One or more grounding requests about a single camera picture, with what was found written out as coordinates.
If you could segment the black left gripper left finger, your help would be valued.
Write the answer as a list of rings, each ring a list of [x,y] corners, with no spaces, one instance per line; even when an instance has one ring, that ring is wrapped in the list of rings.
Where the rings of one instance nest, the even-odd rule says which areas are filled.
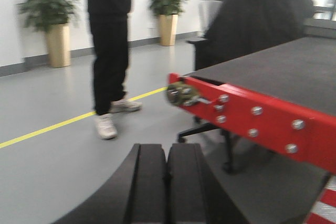
[[[57,223],[165,223],[165,154],[160,144],[134,144],[118,169]]]

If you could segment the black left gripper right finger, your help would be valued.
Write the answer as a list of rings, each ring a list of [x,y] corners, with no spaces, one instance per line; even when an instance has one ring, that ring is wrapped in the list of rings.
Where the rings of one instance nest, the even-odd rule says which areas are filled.
[[[248,223],[213,174],[199,144],[173,144],[168,168],[170,223]]]

